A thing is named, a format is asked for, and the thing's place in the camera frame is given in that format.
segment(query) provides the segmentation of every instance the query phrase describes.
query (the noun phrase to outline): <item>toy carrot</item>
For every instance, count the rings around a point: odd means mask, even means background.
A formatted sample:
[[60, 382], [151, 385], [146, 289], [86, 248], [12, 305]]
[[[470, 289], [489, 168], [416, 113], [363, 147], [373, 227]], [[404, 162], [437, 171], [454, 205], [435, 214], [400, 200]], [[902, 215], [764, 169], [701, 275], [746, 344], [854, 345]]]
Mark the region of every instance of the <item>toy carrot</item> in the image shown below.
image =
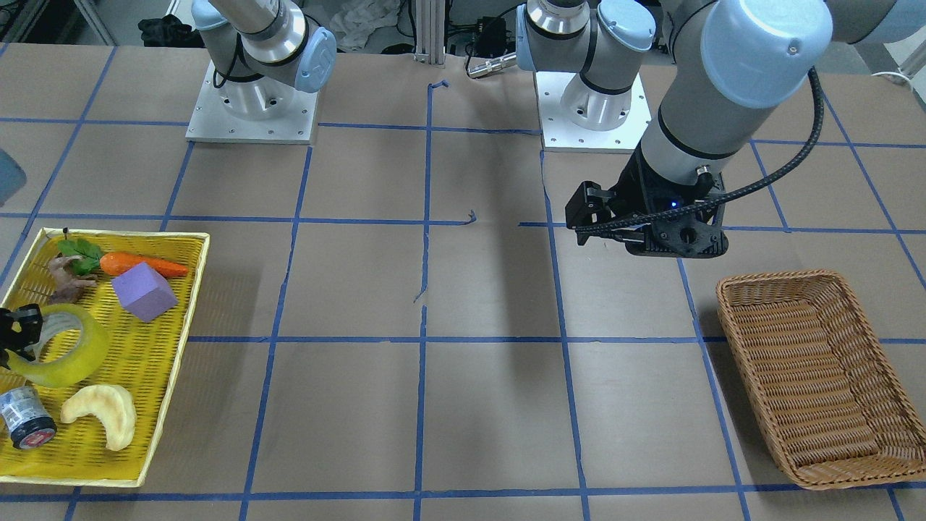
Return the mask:
[[91, 244], [86, 239], [63, 240], [59, 241], [57, 245], [61, 253], [66, 256], [83, 256], [82, 259], [76, 260], [70, 265], [70, 269], [78, 276], [86, 275], [96, 269], [107, 275], [118, 276], [126, 273], [132, 266], [142, 262], [148, 264], [165, 277], [182, 277], [189, 272], [187, 267], [182, 264], [158, 257], [136, 255], [126, 251], [103, 253], [100, 247]]

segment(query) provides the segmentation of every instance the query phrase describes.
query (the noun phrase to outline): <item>blue joint cap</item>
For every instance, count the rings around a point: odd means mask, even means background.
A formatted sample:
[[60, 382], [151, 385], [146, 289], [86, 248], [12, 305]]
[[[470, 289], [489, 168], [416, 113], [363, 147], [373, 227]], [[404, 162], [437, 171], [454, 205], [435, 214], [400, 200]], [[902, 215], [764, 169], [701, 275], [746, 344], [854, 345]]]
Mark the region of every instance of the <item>blue joint cap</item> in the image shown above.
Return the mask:
[[701, 58], [727, 99], [773, 108], [797, 92], [831, 39], [823, 0], [719, 0], [705, 20]]
[[334, 34], [324, 27], [316, 29], [308, 39], [302, 57], [299, 58], [299, 67], [296, 69], [293, 85], [296, 90], [305, 93], [320, 91], [332, 76], [337, 52]]
[[608, 34], [634, 51], [644, 53], [653, 46], [656, 20], [633, 0], [601, 0], [598, 19]]
[[193, 24], [198, 31], [211, 31], [229, 22], [209, 0], [194, 0], [190, 10], [193, 12]]
[[899, 42], [926, 25], [926, 2], [923, 0], [897, 0], [878, 27], [862, 38], [862, 44], [890, 44]]
[[3, 149], [0, 149], [0, 206], [26, 184], [26, 172]]
[[525, 20], [524, 4], [518, 6], [518, 27], [515, 30], [515, 52], [518, 67], [522, 70], [537, 70], [531, 56], [531, 43], [527, 39], [527, 22]]

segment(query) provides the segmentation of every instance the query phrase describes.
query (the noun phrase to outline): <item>tape roll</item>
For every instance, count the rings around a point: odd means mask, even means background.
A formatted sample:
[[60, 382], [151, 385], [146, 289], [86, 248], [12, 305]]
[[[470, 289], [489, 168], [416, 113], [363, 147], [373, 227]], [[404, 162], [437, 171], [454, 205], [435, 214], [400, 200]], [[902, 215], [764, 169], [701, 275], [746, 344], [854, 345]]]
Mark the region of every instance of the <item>tape roll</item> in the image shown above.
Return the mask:
[[109, 334], [87, 310], [74, 304], [52, 304], [42, 308], [42, 335], [33, 349], [36, 360], [52, 337], [77, 329], [77, 345], [51, 362], [29, 362], [19, 356], [9, 357], [9, 368], [17, 375], [47, 388], [66, 388], [91, 375], [103, 364], [109, 352]]

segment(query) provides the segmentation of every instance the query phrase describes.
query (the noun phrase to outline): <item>red label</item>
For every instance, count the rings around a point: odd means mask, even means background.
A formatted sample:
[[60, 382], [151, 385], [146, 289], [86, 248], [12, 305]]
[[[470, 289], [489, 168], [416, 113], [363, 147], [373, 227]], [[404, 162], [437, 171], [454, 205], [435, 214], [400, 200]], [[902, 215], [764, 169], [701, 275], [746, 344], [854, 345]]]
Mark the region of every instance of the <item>red label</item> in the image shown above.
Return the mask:
[[36, 447], [41, 447], [48, 442], [49, 439], [55, 437], [55, 430], [50, 428], [44, 428], [42, 430], [37, 430], [32, 434], [29, 434], [26, 438], [23, 438], [19, 443], [21, 449], [35, 449]]

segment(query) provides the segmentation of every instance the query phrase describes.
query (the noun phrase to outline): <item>blue tape grid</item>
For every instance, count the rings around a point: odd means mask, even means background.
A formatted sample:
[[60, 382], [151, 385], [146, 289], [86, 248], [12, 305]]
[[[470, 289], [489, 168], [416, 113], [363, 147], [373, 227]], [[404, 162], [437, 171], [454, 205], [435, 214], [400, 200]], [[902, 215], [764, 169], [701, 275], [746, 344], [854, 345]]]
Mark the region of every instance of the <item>blue tape grid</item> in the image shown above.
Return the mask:
[[679, 275], [682, 277], [682, 285], [685, 288], [685, 297], [688, 299], [688, 309], [692, 314], [692, 326], [694, 333], [697, 335], [698, 346], [701, 348], [701, 362], [704, 363], [704, 369], [707, 373], [707, 382], [710, 384], [710, 395], [714, 401], [714, 407], [717, 410], [717, 418], [720, 421], [720, 432], [723, 434], [723, 445], [727, 450], [727, 458], [730, 459], [730, 470], [733, 474], [733, 483], [736, 484], [736, 495], [739, 496], [740, 508], [743, 510], [743, 520], [750, 521], [752, 516], [749, 514], [749, 505], [746, 503], [746, 495], [743, 490], [743, 479], [740, 477], [739, 465], [736, 462], [736, 454], [733, 452], [733, 443], [730, 438], [730, 430], [727, 428], [727, 418], [723, 413], [722, 397], [717, 383], [717, 375], [714, 373], [714, 365], [710, 361], [710, 354], [707, 352], [707, 343], [704, 341], [704, 333], [701, 331], [701, 321], [698, 318], [695, 299], [692, 297], [692, 290], [688, 284], [688, 273], [685, 271], [685, 264], [682, 259], [676, 260], [679, 265]]
[[[540, 152], [540, 175], [544, 180], [544, 151]], [[566, 308], [563, 305], [563, 287], [559, 276], [559, 257], [557, 255], [557, 237], [553, 226], [553, 208], [550, 196], [544, 185], [544, 205], [546, 209], [546, 233], [550, 241], [550, 260], [553, 263], [553, 287], [557, 296], [557, 319], [559, 321], [559, 342], [563, 350], [563, 371], [566, 377], [566, 398], [569, 402], [569, 423], [572, 428], [572, 445], [576, 455], [576, 471], [579, 477], [579, 495], [582, 498], [582, 519], [591, 521], [592, 512], [588, 502], [588, 484], [582, 467], [582, 437], [579, 434], [579, 415], [576, 412], [575, 387], [572, 385], [572, 362], [569, 356], [569, 335], [566, 330]]]
[[[897, 490], [926, 489], [926, 482], [911, 481], [894, 485], [872, 485], [852, 490]], [[772, 485], [743, 485], [742, 491], [753, 492], [800, 492], [804, 491], [793, 483]], [[543, 498], [578, 497], [581, 494], [594, 496], [657, 496], [683, 494], [733, 494], [734, 485], [703, 485], [692, 487], [615, 487], [588, 489], [450, 489], [450, 490], [379, 490], [338, 492], [253, 492], [252, 502], [267, 501], [347, 501], [347, 500], [413, 500], [451, 498]], [[73, 494], [7, 494], [0, 496], [0, 503], [16, 502], [68, 502]], [[178, 492], [95, 492], [81, 495], [79, 502], [239, 502], [241, 492], [184, 494]]]
[[[756, 157], [756, 162], [758, 162], [758, 168], [759, 171], [762, 172], [762, 177], [769, 177], [769, 173], [765, 170], [765, 163], [762, 162], [762, 156], [758, 153], [756, 142], [750, 139], [749, 146], [752, 148], [753, 156]], [[790, 232], [791, 229], [788, 228], [788, 221], [784, 218], [782, 204], [778, 201], [778, 196], [775, 195], [775, 188], [771, 184], [769, 185], [769, 195], [771, 195], [771, 202], [775, 204], [775, 210], [778, 211], [778, 218], [782, 220], [782, 228], [784, 228], [785, 232]]]
[[306, 151], [306, 164], [302, 171], [302, 180], [299, 184], [299, 194], [296, 197], [295, 212], [293, 214], [292, 238], [290, 239], [289, 258], [286, 260], [286, 275], [280, 284], [280, 295], [277, 297], [277, 311], [273, 316], [273, 329], [270, 333], [270, 346], [267, 352], [267, 368], [264, 374], [264, 385], [260, 391], [260, 405], [257, 408], [257, 424], [254, 428], [254, 440], [251, 444], [251, 457], [247, 464], [247, 477], [244, 480], [244, 496], [241, 499], [241, 510], [238, 515], [240, 521], [247, 519], [247, 509], [250, 504], [251, 489], [254, 487], [254, 473], [257, 469], [257, 455], [260, 452], [260, 439], [264, 430], [264, 418], [267, 415], [267, 400], [270, 394], [270, 379], [273, 377], [273, 363], [276, 359], [277, 341], [280, 335], [280, 322], [283, 317], [283, 303], [286, 301], [286, 288], [289, 285], [290, 271], [293, 269], [293, 257], [296, 248], [296, 238], [299, 235], [299, 215], [302, 213], [303, 199], [306, 195], [309, 166], [312, 163], [312, 148]]
[[[8, 44], [0, 46], [0, 57], [6, 52]], [[422, 221], [414, 220], [367, 220], [367, 219], [321, 219], [321, 218], [303, 218], [300, 217], [302, 201], [304, 198], [309, 164], [311, 161], [311, 148], [307, 151], [306, 165], [303, 171], [302, 183], [300, 185], [299, 198], [296, 203], [296, 209], [294, 217], [254, 217], [254, 216], [195, 216], [195, 215], [173, 215], [172, 210], [174, 203], [176, 201], [177, 195], [180, 192], [183, 176], [186, 172], [187, 166], [189, 164], [190, 157], [192, 156], [194, 145], [191, 143], [188, 145], [180, 171], [178, 172], [177, 181], [174, 185], [173, 191], [171, 193], [169, 204], [164, 214], [162, 215], [118, 215], [118, 214], [63, 214], [63, 213], [45, 213], [40, 212], [41, 206], [44, 203], [51, 186], [56, 179], [56, 176], [60, 169], [62, 168], [67, 155], [73, 146], [78, 132], [80, 131], [83, 125], [96, 125], [96, 124], [106, 124], [106, 125], [155, 125], [155, 126], [185, 126], [186, 121], [112, 121], [112, 120], [89, 120], [86, 118], [87, 114], [90, 111], [90, 108], [95, 100], [97, 93], [99, 92], [100, 86], [106, 77], [109, 66], [112, 62], [113, 57], [117, 49], [113, 49], [110, 52], [110, 55], [106, 61], [106, 65], [103, 67], [101, 74], [97, 80], [97, 83], [94, 87], [93, 92], [91, 93], [90, 98], [87, 101], [84, 111], [77, 120], [56, 120], [56, 119], [30, 119], [30, 118], [0, 118], [0, 122], [24, 122], [24, 123], [60, 123], [60, 124], [73, 124], [75, 125], [74, 132], [72, 133], [64, 151], [61, 154], [61, 157], [58, 160], [57, 165], [55, 166], [51, 177], [49, 178], [48, 183], [44, 187], [42, 194], [40, 195], [38, 201], [36, 202], [34, 208], [29, 213], [24, 212], [0, 212], [0, 218], [25, 218], [27, 219], [26, 225], [23, 228], [22, 233], [18, 243], [16, 244], [14, 251], [6, 264], [4, 270], [0, 273], [0, 283], [6, 280], [6, 277], [9, 274], [11, 264], [14, 259], [18, 256], [19, 251], [21, 250], [31, 226], [36, 218], [39, 217], [57, 217], [57, 218], [88, 218], [88, 219], [109, 219], [109, 220], [138, 220], [138, 221], [156, 221], [160, 222], [160, 229], [164, 230], [167, 224], [170, 221], [218, 221], [218, 222], [290, 222], [293, 227], [292, 231], [292, 242], [290, 249], [290, 257], [287, 262], [287, 271], [284, 276], [280, 295], [278, 298], [278, 307], [276, 315], [274, 318], [274, 327], [273, 332], [270, 337], [191, 337], [191, 341], [196, 342], [256, 342], [256, 343], [269, 343], [269, 353], [268, 360], [265, 372], [264, 386], [261, 392], [261, 400], [258, 409], [258, 418], [255, 425], [255, 435], [252, 444], [252, 450], [248, 463], [248, 472], [247, 478], [245, 481], [245, 488], [242, 493], [228, 493], [228, 494], [182, 494], [182, 493], [82, 493], [81, 487], [75, 487], [70, 494], [7, 494], [0, 496], [0, 502], [67, 502], [68, 509], [65, 514], [65, 520], [69, 521], [73, 515], [78, 502], [121, 502], [121, 501], [205, 501], [205, 502], [241, 502], [241, 511], [239, 518], [244, 520], [247, 517], [247, 508], [248, 504], [251, 501], [280, 501], [280, 500], [365, 500], [365, 499], [405, 499], [413, 500], [415, 502], [415, 519], [416, 521], [420, 517], [420, 501], [422, 499], [442, 499], [442, 498], [476, 498], [476, 497], [540, 497], [540, 496], [578, 496], [582, 498], [582, 512], [583, 518], [586, 520], [590, 519], [589, 507], [588, 507], [588, 498], [591, 496], [602, 496], [602, 495], [656, 495], [656, 494], [704, 494], [704, 493], [736, 493], [741, 501], [743, 508], [744, 519], [749, 519], [748, 507], [745, 503], [745, 494], [747, 492], [777, 492], [777, 491], [796, 491], [801, 490], [799, 487], [793, 484], [774, 484], [774, 485], [744, 485], [742, 479], [739, 476], [739, 471], [737, 468], [737, 462], [733, 457], [732, 452], [732, 442], [730, 438], [730, 433], [727, 429], [727, 424], [724, 418], [722, 411], [722, 403], [719, 392], [718, 383], [716, 380], [716, 375], [713, 372], [710, 359], [707, 355], [707, 343], [708, 342], [721, 342], [725, 341], [723, 337], [704, 337], [700, 329], [700, 323], [697, 319], [697, 310], [694, 305], [694, 301], [691, 294], [691, 288], [688, 284], [687, 273], [684, 268], [684, 263], [681, 260], [678, 260], [679, 273], [682, 278], [682, 284], [685, 288], [686, 297], [688, 298], [689, 307], [692, 312], [694, 320], [694, 328], [696, 332], [696, 337], [646, 337], [646, 338], [637, 338], [637, 337], [569, 337], [566, 330], [565, 316], [563, 312], [563, 302], [562, 302], [562, 287], [560, 284], [559, 270], [558, 270], [558, 259], [556, 251], [556, 240], [554, 236], [554, 230], [558, 227], [565, 226], [562, 222], [553, 222], [552, 219], [552, 209], [550, 205], [550, 200], [547, 193], [544, 190], [544, 202], [546, 205], [546, 222], [523, 222], [522, 226], [535, 226], [535, 227], [545, 227], [550, 239], [550, 248], [551, 248], [551, 259], [553, 262], [553, 272], [554, 272], [554, 281], [555, 288], [557, 293], [557, 312], [558, 319], [560, 324], [560, 336], [559, 337], [431, 337], [427, 335], [427, 308], [422, 306], [421, 310], [421, 326], [418, 337], [283, 337], [279, 335], [280, 320], [282, 318], [282, 309], [283, 302], [285, 301], [286, 287], [289, 281], [290, 269], [292, 267], [292, 260], [294, 255], [294, 248], [296, 245], [296, 238], [298, 233], [298, 227], [301, 223], [308, 222], [321, 222], [321, 223], [352, 223], [352, 224], [381, 224], [381, 225], [415, 225], [424, 227], [424, 241], [425, 241], [425, 254], [422, 259], [422, 288], [426, 289], [427, 287], [427, 242], [428, 242], [428, 231], [429, 227], [432, 225], [439, 226], [458, 226], [465, 225], [475, 221], [475, 216], [470, 216], [468, 221], [431, 221], [430, 220], [430, 175], [426, 174], [426, 187], [425, 187], [425, 215]], [[426, 150], [426, 172], [430, 172], [431, 167], [431, 148], [430, 148], [430, 138], [433, 132], [452, 132], [452, 133], [520, 133], [527, 135], [539, 135], [539, 131], [530, 130], [530, 129], [500, 129], [500, 130], [487, 130], [487, 129], [471, 129], [471, 128], [454, 128], [454, 127], [434, 127], [432, 126], [432, 90], [439, 86], [449, 86], [446, 82], [437, 83], [436, 85], [429, 85], [428, 90], [428, 124], [426, 126], [416, 126], [416, 125], [377, 125], [377, 124], [355, 124], [355, 123], [333, 123], [333, 122], [323, 122], [319, 126], [326, 127], [341, 127], [341, 128], [371, 128], [371, 129], [392, 129], [392, 130], [406, 130], [406, 131], [425, 131], [428, 133], [429, 145]], [[861, 161], [860, 156], [857, 153], [859, 148], [864, 147], [888, 147], [888, 148], [926, 148], [926, 145], [890, 145], [890, 144], [873, 144], [873, 143], [854, 143], [848, 136], [845, 127], [839, 120], [836, 112], [832, 106], [832, 103], [827, 98], [826, 103], [828, 109], [834, 116], [837, 125], [840, 128], [843, 136], [845, 137], [845, 143], [835, 143], [835, 142], [825, 142], [820, 143], [820, 146], [848, 146], [854, 157], [856, 158], [859, 168], [862, 170], [866, 181], [869, 183], [869, 187], [878, 200], [878, 203], [882, 209], [882, 212], [885, 215], [885, 218], [889, 222], [891, 229], [842, 229], [842, 228], [794, 228], [789, 227], [787, 221], [785, 220], [784, 212], [777, 197], [774, 194], [774, 191], [771, 190], [770, 194], [773, 202], [775, 203], [776, 210], [779, 212], [779, 216], [782, 220], [782, 227], [774, 226], [728, 226], [729, 230], [743, 230], [743, 231], [755, 231], [755, 232], [792, 232], [792, 233], [827, 233], [827, 234], [889, 234], [895, 235], [898, 242], [900, 243], [902, 249], [907, 255], [908, 260], [911, 263], [914, 271], [916, 272], [920, 282], [926, 287], [926, 282], [923, 280], [922, 271], [920, 270], [917, 263], [912, 258], [912, 255], [907, 248], [906, 243], [904, 242], [903, 235], [926, 235], [926, 230], [905, 230], [898, 229], [895, 225], [894, 220], [891, 218], [890, 213], [888, 212], [886, 206], [884, 205], [880, 194], [878, 194], [877, 188], [874, 185], [874, 182], [871, 180], [868, 171], [865, 168], [865, 165]], [[763, 140], [755, 139], [750, 142], [750, 146], [753, 148], [754, 154], [758, 161], [759, 167], [762, 170], [763, 175], [767, 175], [765, 172], [765, 166], [762, 163], [762, 159], [759, 156], [756, 148], [756, 144], [777, 144], [777, 145], [801, 145], [802, 142], [798, 141], [786, 141], [786, 140]], [[543, 154], [541, 156], [541, 170], [543, 175]], [[419, 402], [418, 402], [418, 424], [416, 428], [416, 467], [415, 467], [415, 489], [410, 491], [373, 491], [373, 492], [353, 492], [353, 491], [337, 491], [337, 492], [253, 492], [251, 488], [253, 487], [254, 472], [257, 466], [257, 456], [259, 453], [260, 437], [262, 434], [262, 426], [264, 417], [266, 415], [266, 406], [267, 399], [269, 396], [269, 385], [272, 378], [273, 364], [275, 357], [276, 346], [280, 343], [287, 342], [301, 342], [301, 343], [312, 343], [312, 342], [408, 342], [408, 343], [418, 343], [419, 344]], [[484, 343], [484, 342], [559, 342], [563, 348], [563, 358], [564, 358], [564, 370], [567, 383], [567, 394], [569, 399], [569, 415], [570, 421], [572, 424], [572, 433], [573, 441], [576, 451], [576, 464], [577, 471], [579, 474], [579, 483], [580, 486], [577, 489], [501, 489], [501, 490], [478, 490], [478, 489], [455, 489], [455, 490], [424, 490], [422, 487], [422, 461], [423, 461], [423, 434], [424, 434], [424, 387], [425, 387], [425, 355], [426, 355], [426, 344], [428, 342], [442, 343], [442, 342], [453, 342], [453, 343]], [[579, 433], [579, 424], [576, 414], [575, 407], [575, 395], [572, 386], [571, 379], [571, 368], [569, 363], [569, 343], [576, 342], [604, 342], [604, 343], [624, 343], [624, 344], [651, 344], [651, 343], [698, 343], [702, 350], [702, 359], [705, 363], [705, 369], [707, 372], [708, 383], [711, 387], [712, 396], [714, 398], [714, 403], [717, 408], [718, 418], [720, 420], [721, 432], [724, 436], [724, 442], [728, 452], [728, 456], [731, 460], [731, 470], [734, 476], [735, 485], [718, 485], [718, 486], [700, 486], [700, 487], [639, 487], [639, 488], [589, 488], [585, 482], [584, 473], [582, 471], [582, 445], [581, 437]], [[926, 345], [926, 339], [923, 338], [882, 338], [881, 342], [883, 344], [913, 344], [913, 345]], [[899, 502], [896, 498], [895, 491], [898, 489], [926, 489], [926, 482], [924, 481], [915, 481], [908, 483], [900, 483], [894, 485], [883, 485], [883, 486], [874, 486], [867, 487], [865, 489], [884, 489], [888, 494], [888, 497], [895, 509], [897, 519], [904, 521], [904, 515], [901, 511]]]

